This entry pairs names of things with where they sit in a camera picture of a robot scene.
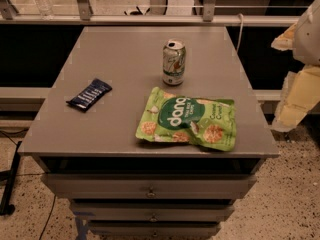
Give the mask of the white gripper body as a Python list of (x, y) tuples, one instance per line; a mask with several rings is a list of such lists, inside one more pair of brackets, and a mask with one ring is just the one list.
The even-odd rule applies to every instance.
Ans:
[(314, 0), (297, 22), (293, 57), (306, 65), (320, 65), (320, 0)]

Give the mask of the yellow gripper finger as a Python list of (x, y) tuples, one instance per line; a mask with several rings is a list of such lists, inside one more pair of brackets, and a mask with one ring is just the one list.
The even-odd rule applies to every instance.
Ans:
[(276, 37), (271, 43), (271, 47), (280, 51), (292, 50), (296, 26), (296, 23), (292, 24), (282, 34)]
[(289, 71), (283, 82), (272, 129), (278, 132), (295, 129), (319, 102), (320, 67), (305, 65), (298, 73)]

